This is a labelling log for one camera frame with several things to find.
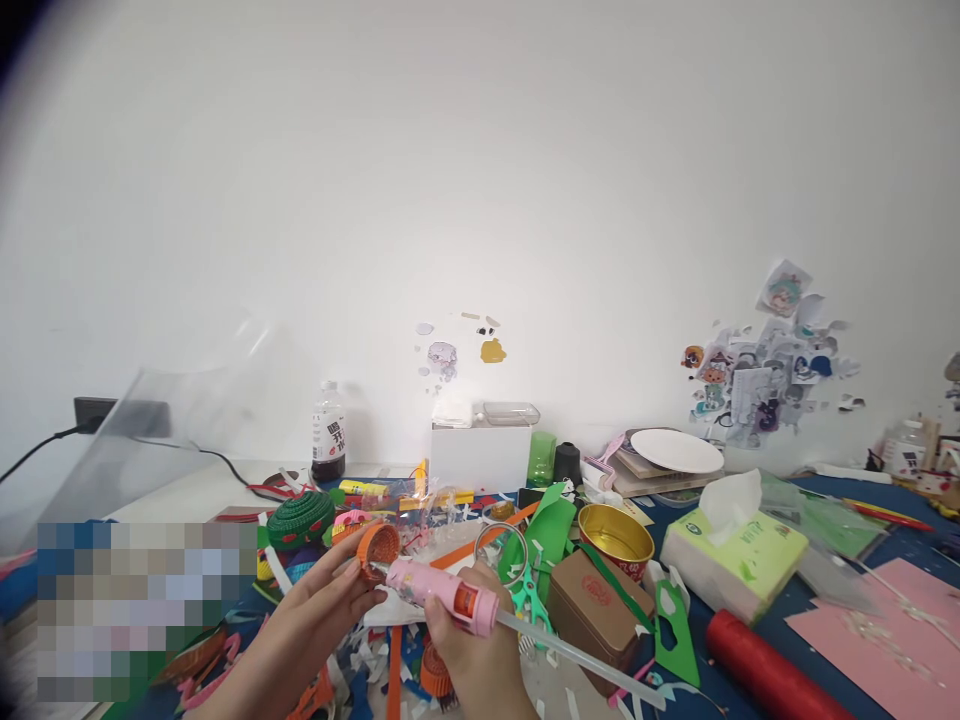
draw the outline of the orange paper cup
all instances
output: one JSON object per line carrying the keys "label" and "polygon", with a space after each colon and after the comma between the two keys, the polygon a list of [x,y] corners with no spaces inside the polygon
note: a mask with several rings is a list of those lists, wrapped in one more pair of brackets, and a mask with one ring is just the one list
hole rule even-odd
{"label": "orange paper cup", "polygon": [[578,520],[580,538],[610,558],[631,580],[640,582],[653,557],[653,538],[623,510],[587,505]]}

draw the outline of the black cable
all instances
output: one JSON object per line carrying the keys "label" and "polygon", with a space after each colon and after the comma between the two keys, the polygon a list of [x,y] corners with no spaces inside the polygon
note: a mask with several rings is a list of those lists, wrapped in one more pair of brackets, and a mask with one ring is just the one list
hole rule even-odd
{"label": "black cable", "polygon": [[[172,443],[158,443],[158,442],[153,442],[152,440],[143,440],[143,439],[141,439],[141,438],[134,438],[134,437],[132,437],[132,438],[130,438],[130,439],[133,440],[134,442],[138,442],[138,443],[141,443],[141,444],[143,444],[143,445],[156,445],[157,447],[169,447],[169,448],[173,448],[174,450],[189,450],[189,449],[190,449],[190,448],[184,447],[183,445],[173,445]],[[190,444],[193,445],[193,448],[194,448],[197,452],[204,453],[204,454],[206,454],[206,455],[216,455],[218,458],[220,458],[221,460],[223,460],[223,461],[227,464],[227,467],[230,468],[230,472],[233,473],[233,476],[234,476],[237,480],[239,480],[240,482],[242,482],[244,487],[250,487],[250,483],[248,483],[246,480],[243,479],[243,476],[240,475],[240,473],[237,472],[237,469],[233,466],[233,463],[230,462],[230,459],[229,459],[226,455],[222,455],[222,454],[218,453],[216,450],[204,450],[202,447],[200,447],[199,445],[197,445],[197,444],[196,444],[195,442],[193,442],[193,441],[191,441]]]}
{"label": "black cable", "polygon": [[84,430],[88,430],[88,429],[92,428],[94,425],[96,425],[96,427],[99,427],[101,422],[103,422],[103,418],[97,418],[96,420],[91,420],[90,422],[83,423],[82,425],[76,425],[76,426],[70,428],[69,430],[64,430],[63,432],[54,433],[53,435],[51,435],[50,437],[48,437],[48,438],[47,438],[46,440],[44,440],[43,442],[38,443],[30,452],[28,452],[28,453],[27,453],[26,455],[24,455],[22,458],[20,458],[19,460],[17,460],[17,462],[14,463],[13,467],[10,468],[9,470],[7,470],[7,471],[3,474],[3,476],[0,477],[0,482],[3,482],[3,481],[6,480],[8,477],[10,477],[11,475],[13,475],[13,473],[16,472],[17,469],[18,469],[21,465],[23,465],[27,460],[29,460],[30,457],[31,457],[37,450],[39,450],[40,448],[42,448],[44,445],[46,445],[46,444],[48,444],[48,443],[52,443],[54,440],[59,440],[60,438],[65,438],[65,437],[67,437],[68,435],[76,435],[78,432],[82,432],[82,431],[84,431]]}

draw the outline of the bottle label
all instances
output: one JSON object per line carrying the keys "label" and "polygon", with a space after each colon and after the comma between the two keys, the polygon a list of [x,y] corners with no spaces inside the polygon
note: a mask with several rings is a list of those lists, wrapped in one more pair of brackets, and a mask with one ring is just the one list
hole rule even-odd
{"label": "bottle label", "polygon": [[926,448],[910,443],[897,442],[896,440],[891,440],[888,445],[888,452],[884,454],[889,456],[889,460],[884,460],[886,463],[883,468],[884,471],[894,477],[906,480],[919,478],[920,466],[923,464]]}
{"label": "bottle label", "polygon": [[343,413],[314,413],[313,461],[330,462],[347,450]]}

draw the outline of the green woven basket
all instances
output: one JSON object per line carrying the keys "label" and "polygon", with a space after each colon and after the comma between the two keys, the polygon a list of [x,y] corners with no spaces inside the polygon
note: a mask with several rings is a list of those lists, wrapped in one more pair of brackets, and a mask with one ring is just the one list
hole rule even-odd
{"label": "green woven basket", "polygon": [[333,500],[323,491],[287,500],[267,520],[270,544],[277,550],[295,550],[318,540],[333,525],[335,513]]}

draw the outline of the right hand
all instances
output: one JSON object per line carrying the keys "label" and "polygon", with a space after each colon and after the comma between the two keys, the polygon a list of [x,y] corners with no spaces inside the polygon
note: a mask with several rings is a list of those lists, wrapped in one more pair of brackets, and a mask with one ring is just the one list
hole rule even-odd
{"label": "right hand", "polygon": [[[496,573],[482,562],[458,573],[471,585],[493,590],[500,596],[500,608],[513,609],[513,600]],[[458,628],[446,608],[431,596],[425,608],[430,638],[450,672],[450,680],[468,718],[490,714],[491,699],[503,709],[503,718],[537,718],[520,675],[517,633],[499,623],[490,637],[471,635]]]}

